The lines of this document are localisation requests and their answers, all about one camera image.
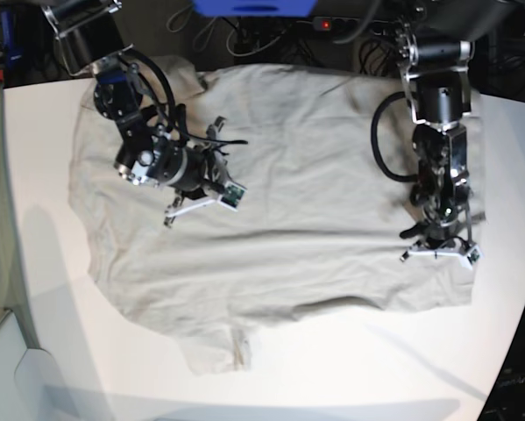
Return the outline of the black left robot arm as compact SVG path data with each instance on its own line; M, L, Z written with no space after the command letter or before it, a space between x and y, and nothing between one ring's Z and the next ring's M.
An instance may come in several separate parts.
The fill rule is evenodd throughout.
M400 16L395 41L402 89L386 97L372 117L372 154L389 179L412 186L409 202L422 216L401 232L413 239L401 256L454 257L473 268L482 256L472 236L464 117L472 112L469 62L474 43L504 20L516 1L439 1L432 10ZM382 113L395 101L408 105L415 125L413 175L397 175L384 162L378 128Z

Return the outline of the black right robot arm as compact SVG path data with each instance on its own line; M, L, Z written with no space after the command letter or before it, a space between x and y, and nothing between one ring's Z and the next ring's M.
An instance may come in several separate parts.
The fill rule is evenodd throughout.
M219 133L224 118L205 135L191 133L187 110L152 59L127 45L113 18L118 1L54 1L41 10L53 29L71 75L96 80L96 110L115 123L122 139L114 167L133 185L171 188L165 226L181 215L217 203L236 211L246 189L230 176Z

